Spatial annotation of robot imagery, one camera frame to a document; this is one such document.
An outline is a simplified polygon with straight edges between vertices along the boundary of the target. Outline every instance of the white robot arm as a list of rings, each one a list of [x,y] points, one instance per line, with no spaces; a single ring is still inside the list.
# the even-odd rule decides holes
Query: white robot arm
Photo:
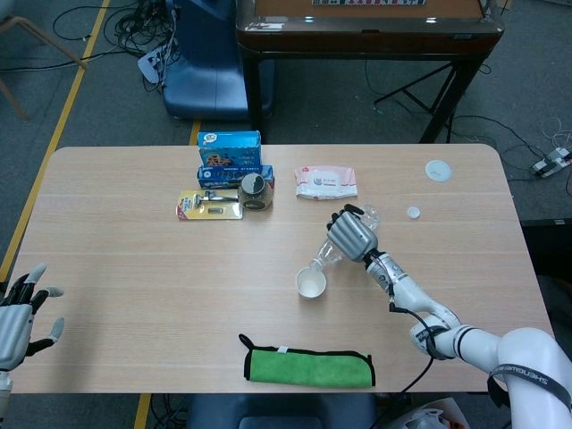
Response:
[[[366,270],[385,290],[390,312],[428,313],[410,337],[433,358],[461,358],[489,375],[489,392],[501,403],[508,390],[514,429],[572,428],[572,363],[546,332],[521,328],[502,337],[461,324],[448,308],[429,297],[391,257],[377,250],[377,237],[359,220],[363,212],[346,205],[332,215],[328,238],[349,259],[364,262]]]

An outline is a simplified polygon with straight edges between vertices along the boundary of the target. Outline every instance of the black table frame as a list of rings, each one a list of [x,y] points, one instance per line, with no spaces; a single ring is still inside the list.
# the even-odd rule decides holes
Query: black table frame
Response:
[[[237,30],[242,28],[237,23]],[[497,28],[499,38],[503,28]],[[262,112],[262,93],[260,88],[259,64],[268,59],[357,59],[357,60],[394,60],[394,61],[447,61],[453,68],[452,79],[446,79],[439,96],[433,103],[432,118],[425,128],[419,143],[434,143],[456,109],[459,100],[467,90],[484,60],[492,48],[478,53],[440,53],[440,54],[394,54],[394,53],[333,53],[333,52],[286,52],[278,50],[257,51],[243,46],[239,42],[245,89],[248,100],[248,116],[252,130],[260,130],[264,137],[264,116]]]

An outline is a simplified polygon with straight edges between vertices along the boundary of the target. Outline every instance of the wet wipes package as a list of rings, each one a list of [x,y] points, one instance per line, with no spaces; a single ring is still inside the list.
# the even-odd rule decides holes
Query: wet wipes package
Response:
[[[308,199],[356,197],[358,186],[353,168],[315,165],[297,168],[296,196]]]
[[[260,166],[260,133],[258,131],[199,132],[198,152],[204,166]]]
[[[244,176],[256,172],[260,174],[272,188],[274,174],[271,165],[252,167],[208,167],[200,166],[197,171],[198,184],[202,189],[235,189]]]

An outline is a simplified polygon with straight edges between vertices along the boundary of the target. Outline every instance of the snack box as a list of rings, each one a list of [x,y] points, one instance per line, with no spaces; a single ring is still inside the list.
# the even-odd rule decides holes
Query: snack box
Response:
[[[244,176],[257,172],[274,187],[274,173],[271,165],[257,167],[198,167],[197,179],[202,189],[234,189],[238,188]]]
[[[204,166],[259,166],[260,133],[199,132],[198,152]]]

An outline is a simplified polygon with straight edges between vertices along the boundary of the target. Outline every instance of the green microfiber cloth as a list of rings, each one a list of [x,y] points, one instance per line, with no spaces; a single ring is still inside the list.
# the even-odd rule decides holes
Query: green microfiber cloth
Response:
[[[356,351],[312,351],[286,347],[257,347],[243,334],[248,347],[244,377],[251,382],[301,384],[329,388],[375,386],[371,355]]]

